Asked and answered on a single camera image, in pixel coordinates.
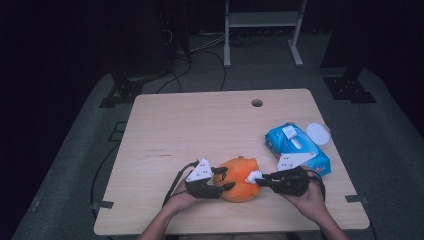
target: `black strap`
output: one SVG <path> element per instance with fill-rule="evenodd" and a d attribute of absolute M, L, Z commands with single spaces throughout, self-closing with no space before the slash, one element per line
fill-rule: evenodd
<path fill-rule="evenodd" d="M 177 186 L 178 182 L 180 181 L 181 176 L 183 175 L 184 171 L 189 167 L 196 167 L 199 164 L 199 161 L 192 162 L 190 164 L 187 164 L 181 171 L 178 172 L 177 176 L 174 179 L 174 182 L 172 183 L 171 187 L 169 188 L 168 193 L 165 196 L 165 199 L 163 200 L 162 207 L 165 206 L 165 204 L 168 202 L 168 200 L 172 197 L 171 194 L 174 192 L 175 187 Z"/>
<path fill-rule="evenodd" d="M 312 171 L 312 170 L 306 170 L 308 172 L 312 172 L 313 176 L 311 177 L 312 181 L 315 181 L 316 183 L 318 183 L 319 187 L 321 188 L 321 192 L 322 192 L 322 196 L 324 197 L 324 201 L 325 201 L 325 185 L 324 182 L 322 181 L 322 177 L 321 175 L 319 175 L 317 172 Z"/>

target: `white lid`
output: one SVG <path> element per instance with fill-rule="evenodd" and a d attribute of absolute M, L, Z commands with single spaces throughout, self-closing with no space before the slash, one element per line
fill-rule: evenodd
<path fill-rule="evenodd" d="M 311 123 L 306 128 L 306 134 L 317 145 L 325 145 L 331 139 L 330 130 L 319 123 Z"/>

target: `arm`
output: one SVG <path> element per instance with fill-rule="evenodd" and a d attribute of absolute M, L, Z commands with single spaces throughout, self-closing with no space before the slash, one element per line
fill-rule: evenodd
<path fill-rule="evenodd" d="M 328 240 L 348 240 L 346 233 L 340 228 L 325 206 L 321 189 L 315 182 L 309 183 L 308 190 L 301 196 L 283 195 L 299 212 L 314 221 Z"/>
<path fill-rule="evenodd" d="M 165 235 L 166 228 L 172 218 L 177 215 L 180 211 L 183 211 L 195 203 L 201 201 L 188 194 L 184 185 L 184 181 L 181 181 L 175 193 L 165 206 L 159 211 L 156 217 L 150 222 L 143 233 L 137 238 L 137 240 L 160 240 Z"/>

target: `pumpkin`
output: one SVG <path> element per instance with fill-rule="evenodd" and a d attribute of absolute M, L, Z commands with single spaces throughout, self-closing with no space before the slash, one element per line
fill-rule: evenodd
<path fill-rule="evenodd" d="M 214 185 L 235 183 L 233 188 L 222 193 L 223 199 L 230 202 L 245 202 L 259 194 L 261 188 L 257 184 L 245 181 L 250 172 L 258 170 L 255 158 L 246 159 L 240 156 L 223 163 L 220 167 L 226 167 L 228 170 L 223 174 L 214 175 Z"/>

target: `wooden table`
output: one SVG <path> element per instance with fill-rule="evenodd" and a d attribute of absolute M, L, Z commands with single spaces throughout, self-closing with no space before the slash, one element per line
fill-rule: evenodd
<path fill-rule="evenodd" d="M 255 107 L 252 101 L 263 105 Z M 134 106 L 104 195 L 98 235 L 141 233 L 162 206 L 176 174 L 206 157 L 211 166 L 238 157 L 256 158 L 263 173 L 276 171 L 277 159 L 264 135 L 286 122 L 300 128 L 324 123 L 306 89 L 141 95 Z M 365 229 L 368 217 L 331 140 L 322 146 L 333 172 L 324 177 L 329 211 L 343 229 Z M 282 232 L 317 230 L 269 188 L 245 203 L 208 200 L 178 214 L 168 234 Z"/>

